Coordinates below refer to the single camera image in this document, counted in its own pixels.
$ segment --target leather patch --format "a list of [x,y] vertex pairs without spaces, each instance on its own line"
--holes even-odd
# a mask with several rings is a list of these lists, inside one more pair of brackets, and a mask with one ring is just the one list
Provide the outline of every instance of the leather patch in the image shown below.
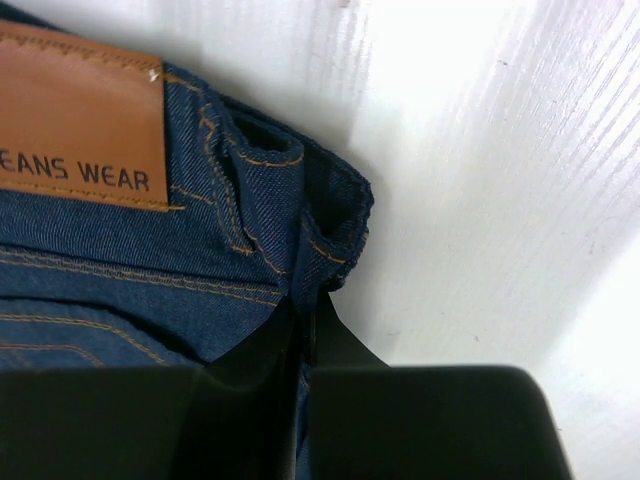
[[168,211],[162,63],[0,21],[0,188]]

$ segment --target blue denim jeans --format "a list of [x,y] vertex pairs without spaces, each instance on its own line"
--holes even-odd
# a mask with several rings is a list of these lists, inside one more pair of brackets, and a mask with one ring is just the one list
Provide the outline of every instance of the blue denim jeans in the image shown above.
[[175,65],[164,81],[169,213],[0,190],[0,368],[204,365],[283,296],[306,322],[354,267],[373,204],[357,171]]

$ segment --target seam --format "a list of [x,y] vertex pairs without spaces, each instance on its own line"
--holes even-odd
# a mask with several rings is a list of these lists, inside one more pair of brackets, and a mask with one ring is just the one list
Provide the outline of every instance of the seam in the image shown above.
[[47,190],[51,192],[62,192],[62,193],[68,193],[71,195],[80,195],[83,197],[101,198],[103,200],[118,200],[120,203],[125,205],[133,205],[133,206],[142,205],[149,208],[157,208],[158,210],[162,210],[162,209],[185,210],[187,208],[182,205],[173,206],[173,205],[169,205],[168,203],[152,202],[149,200],[138,200],[131,197],[119,197],[117,195],[110,195],[108,193],[87,192],[86,190],[75,190],[75,189],[64,188],[64,187],[51,187],[48,185],[36,185],[33,183],[17,182],[14,180],[0,180],[0,185],[27,187],[27,188],[32,188],[34,190]]
[[166,365],[167,362],[163,360],[160,356],[153,353],[144,345],[136,342],[129,334],[123,332],[122,330],[112,327],[111,325],[105,325],[104,323],[89,321],[89,320],[80,320],[78,318],[67,318],[67,317],[50,317],[46,315],[0,315],[0,320],[8,321],[8,322],[40,322],[40,323],[52,323],[58,325],[76,325],[82,327],[91,327],[96,328],[98,330],[104,330],[107,332],[115,333],[120,338],[126,340],[135,348],[140,350],[149,356],[149,358],[155,360],[156,363],[160,365]]
[[307,233],[309,234],[309,243],[311,244],[311,246],[314,248],[314,250],[316,252],[318,252],[323,257],[331,260],[332,262],[339,263],[340,265],[344,265],[345,263],[347,263],[346,260],[344,260],[342,258],[334,257],[333,255],[331,255],[331,253],[327,252],[322,247],[320,247],[316,242],[314,242],[311,239],[311,231],[309,230],[309,227],[307,226],[307,224],[305,222],[302,222],[302,228],[304,228],[307,231]]
[[209,200],[207,197],[203,197],[202,195],[197,195],[195,193],[189,192],[188,190],[185,190],[184,188],[178,186],[178,185],[171,185],[171,190],[174,192],[178,192],[181,193],[182,195],[185,195],[187,197],[191,197],[195,200],[198,200],[200,202],[204,202],[207,205],[211,206],[213,205],[213,202],[211,200]]
[[49,270],[59,270],[59,271],[63,271],[63,272],[83,273],[85,275],[93,275],[93,276],[96,276],[96,277],[111,278],[113,280],[124,280],[124,281],[128,281],[128,282],[148,283],[148,284],[151,284],[151,285],[161,285],[163,287],[183,288],[185,290],[191,290],[191,291],[194,291],[194,292],[211,293],[211,294],[214,294],[214,295],[224,295],[226,297],[237,298],[239,300],[246,300],[248,302],[253,302],[253,303],[260,303],[260,304],[263,304],[263,305],[269,305],[271,307],[277,306],[276,303],[269,302],[269,301],[266,301],[266,300],[258,300],[257,298],[245,297],[243,295],[236,295],[234,293],[221,292],[221,291],[213,290],[213,289],[191,287],[189,285],[180,285],[180,284],[174,284],[174,283],[168,283],[168,282],[155,282],[155,281],[151,281],[151,280],[140,280],[140,279],[137,279],[137,278],[117,277],[117,276],[114,276],[114,275],[107,275],[107,274],[104,274],[104,273],[79,270],[79,269],[75,269],[75,268],[56,267],[54,265],[43,265],[41,263],[33,263],[33,262],[14,262],[14,261],[10,261],[10,260],[0,259],[0,263],[4,263],[4,264],[7,264],[7,265],[25,266],[25,267],[45,268],[45,269],[49,269]]
[[45,262],[58,262],[62,265],[65,266],[70,266],[70,267],[76,267],[76,268],[85,268],[88,269],[88,272],[92,272],[91,269],[94,270],[98,270],[98,271],[102,271],[102,272],[110,272],[110,273],[116,273],[116,274],[121,274],[121,275],[130,275],[130,276],[134,276],[134,277],[140,277],[140,278],[144,278],[144,279],[157,279],[159,281],[166,281],[167,285],[180,285],[181,282],[184,283],[190,283],[193,285],[197,285],[197,286],[201,286],[201,287],[218,287],[218,288],[223,288],[223,289],[228,289],[228,290],[239,290],[239,291],[249,291],[249,292],[259,292],[259,293],[266,293],[269,295],[276,295],[279,296],[281,295],[281,292],[278,292],[276,290],[265,290],[265,289],[261,289],[261,288],[252,288],[252,287],[238,287],[235,285],[225,285],[222,283],[211,283],[211,282],[199,282],[197,280],[190,280],[188,278],[185,279],[178,279],[178,278],[171,278],[171,277],[166,277],[166,276],[162,276],[162,275],[149,275],[146,273],[141,273],[141,272],[134,272],[134,271],[130,271],[130,270],[122,270],[122,269],[117,269],[117,268],[110,268],[110,267],[101,267],[98,265],[91,265],[91,264],[83,264],[83,263],[79,263],[79,262],[71,262],[69,260],[64,260],[64,259],[59,259],[59,258],[53,258],[53,257],[46,257],[46,256],[42,256],[42,255],[36,255],[36,254],[29,254],[29,253],[14,253],[14,252],[5,252],[0,250],[0,257],[1,256],[5,256],[5,257],[18,257],[18,258],[22,258],[22,259],[31,259],[31,260],[42,260]]
[[77,353],[89,362],[93,363],[96,367],[104,365],[104,363],[102,363],[97,357],[86,351],[84,348],[76,347],[75,345],[27,345],[20,343],[5,343],[0,345],[0,350],[66,350]]
[[251,235],[251,233],[249,232],[249,230],[247,229],[247,227],[244,227],[244,233],[247,234],[247,236],[256,244],[256,247],[258,248],[258,250],[260,250],[260,252],[262,253],[262,259],[267,262],[267,265],[269,265],[274,272],[279,273],[280,275],[289,275],[290,271],[287,270],[280,270],[278,267],[276,267],[276,265],[267,258],[267,254],[264,252],[264,250],[262,249],[262,246],[260,246],[260,242],[258,241],[258,239],[256,237],[254,237],[253,235]]
[[80,47],[70,43],[58,42],[56,40],[48,40],[38,37],[30,37],[27,35],[19,35],[10,32],[0,32],[0,43],[4,41],[13,41],[18,47],[30,46],[41,51],[53,50],[64,56],[73,55],[79,57],[80,60],[89,60],[100,62],[109,67],[118,67],[123,70],[135,70],[138,72],[148,73],[149,70],[160,68],[158,63],[146,62],[125,55],[117,55],[108,52],[101,52],[88,47]]
[[[199,97],[202,99],[202,101],[206,102],[206,99],[205,99],[205,96],[204,96],[204,90],[202,88],[198,87],[197,85],[194,85],[193,83],[187,82],[186,80],[180,78],[179,76],[174,75],[172,73],[167,73],[165,71],[162,72],[162,78],[167,83],[175,83],[175,84],[183,86],[187,90],[191,90],[192,92],[196,92],[199,95]],[[222,172],[220,172],[218,164],[215,161],[215,157],[213,155],[213,152],[211,152],[211,146],[209,145],[209,142],[210,142],[211,138],[213,138],[213,135],[214,135],[215,130],[216,130],[215,124],[210,119],[208,119],[206,117],[206,115],[205,115],[205,110],[210,105],[211,105],[211,102],[208,102],[198,110],[198,113],[200,115],[200,126],[205,125],[205,126],[207,126],[209,128],[209,133],[207,133],[207,135],[204,138],[202,148],[204,150],[205,155],[207,156],[207,162],[213,167],[213,172],[216,175],[216,177],[218,178],[218,181],[222,182],[222,184],[225,187],[225,193],[227,195],[226,202],[227,202],[227,205],[229,205],[229,217],[231,218],[231,224],[232,224],[232,227],[233,227],[233,230],[234,230],[234,233],[235,233],[237,239],[240,241],[240,243],[243,243],[243,239],[241,238],[240,232],[239,232],[238,227],[236,225],[234,209],[231,206],[229,185],[225,182],[224,174],[222,174]],[[216,189],[215,189],[215,185],[213,186],[212,190],[213,190],[213,204],[216,207],[216,213],[217,213],[217,216],[218,216],[218,225],[220,226],[220,229],[221,229],[222,233],[224,234],[224,232],[227,229],[224,228],[224,225],[223,225],[223,222],[222,222],[222,212],[221,212],[221,209],[220,209],[220,204],[219,204],[219,201],[218,201],[218,195],[217,195],[217,192],[216,192]],[[188,195],[188,196],[195,195],[195,194],[191,194],[190,195],[190,192],[186,192],[185,194]],[[226,237],[227,237],[227,241],[229,242],[232,250],[234,250],[236,252],[243,253],[245,255],[251,255],[251,254],[255,253],[250,248],[246,248],[246,247],[242,247],[240,245],[236,245],[229,238],[229,236],[226,236]]]
[[[3,343],[1,343],[0,345],[7,345],[8,342],[4,340],[4,338],[0,337],[0,341],[2,341]],[[26,358],[24,358],[22,355],[20,355],[18,352],[16,352],[15,350],[7,350],[7,352],[10,354],[10,356],[6,357],[7,359],[7,363],[12,367],[12,368],[21,368],[20,365],[15,364],[13,361],[10,360],[11,357],[13,357],[18,363],[22,364],[22,367],[25,368],[32,368],[31,364],[27,361]]]
[[[204,106],[202,106],[200,108],[200,110],[198,111],[198,113],[200,114],[200,125],[206,125],[207,127],[209,127],[209,133],[207,133],[207,136],[205,137],[205,141],[204,141],[204,153],[207,156],[207,161],[209,162],[209,164],[213,167],[213,172],[215,173],[217,179],[219,182],[221,182],[224,185],[224,190],[225,190],[225,201],[227,203],[227,208],[229,209],[229,217],[231,218],[231,228],[233,229],[235,235],[236,235],[236,239],[239,241],[239,243],[242,243],[242,238],[240,236],[240,231],[238,230],[238,225],[236,224],[235,221],[235,215],[233,213],[233,205],[231,203],[231,192],[229,190],[229,183],[226,180],[226,178],[224,177],[224,174],[220,171],[220,167],[218,165],[218,162],[216,162],[215,157],[213,155],[213,153],[211,152],[211,138],[213,138],[213,135],[216,131],[216,126],[215,124],[206,117],[205,115],[205,110],[207,108],[209,108],[211,106],[211,102],[205,104]],[[216,198],[216,191],[215,191],[215,185],[213,185],[213,195],[214,198]],[[218,220],[220,220],[221,215],[220,215],[220,210],[218,209]],[[241,252],[244,253],[246,255],[252,254],[254,253],[253,250],[246,248],[246,247],[241,247],[239,245],[234,245],[233,241],[231,241],[231,239],[229,239],[229,243],[231,244],[231,248],[237,252]]]
[[[238,143],[231,135],[226,134],[225,136],[227,137],[227,140],[231,145],[233,145],[234,147],[238,146]],[[249,157],[248,155],[245,155],[244,153],[240,153],[240,152],[235,152],[235,153],[240,158],[242,158],[245,162],[250,163],[251,165],[259,165],[261,167],[273,167],[273,168],[292,167],[294,165],[299,164],[304,158],[304,154],[301,154],[295,160],[287,160],[286,162],[281,162],[281,163],[272,163],[272,162],[262,162],[260,160],[255,160]]]
[[[193,83],[187,82],[186,80],[180,78],[177,75],[174,75],[173,73],[167,73],[167,72],[163,72],[162,74],[162,78],[169,83],[177,83],[182,85],[183,87],[193,91],[193,92],[197,92],[199,93],[202,97],[204,97],[204,91],[202,88],[198,87],[197,85],[194,85]],[[233,146],[237,146],[238,143],[236,142],[236,140],[231,136],[231,134],[227,133],[227,132],[223,132],[225,138],[229,141],[229,143],[231,143],[231,145]],[[304,154],[300,155],[300,157],[296,158],[295,160],[288,160],[286,162],[282,162],[282,163],[271,163],[271,162],[261,162],[259,160],[255,160],[251,157],[249,157],[248,155],[245,155],[243,153],[239,153],[236,152],[238,154],[238,156],[240,158],[242,158],[243,160],[245,160],[246,162],[252,164],[252,165],[260,165],[263,167],[274,167],[274,168],[282,168],[282,167],[291,167],[293,165],[297,165],[298,163],[300,163],[303,158],[304,158]]]

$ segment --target white wooden surface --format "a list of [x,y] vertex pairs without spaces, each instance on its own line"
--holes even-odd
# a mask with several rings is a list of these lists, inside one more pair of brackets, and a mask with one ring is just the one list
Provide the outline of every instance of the white wooden surface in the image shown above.
[[640,476],[636,2],[11,1],[343,154],[377,199],[349,327],[394,364],[529,370],[576,478]]

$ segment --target back pocket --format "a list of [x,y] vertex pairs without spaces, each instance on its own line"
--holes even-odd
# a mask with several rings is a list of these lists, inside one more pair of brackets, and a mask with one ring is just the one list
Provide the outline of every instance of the back pocket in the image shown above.
[[0,300],[0,369],[197,365],[107,310]]

